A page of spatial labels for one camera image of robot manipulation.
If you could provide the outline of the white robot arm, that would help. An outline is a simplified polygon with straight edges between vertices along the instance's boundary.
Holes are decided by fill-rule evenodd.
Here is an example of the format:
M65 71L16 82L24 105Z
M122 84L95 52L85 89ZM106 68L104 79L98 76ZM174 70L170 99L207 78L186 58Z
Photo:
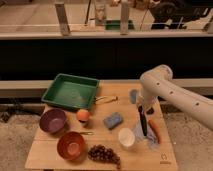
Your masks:
M140 76L142 88L136 97L136 104L147 111L161 97L213 131L213 100L173 84L172 78L173 72L167 65L144 72Z

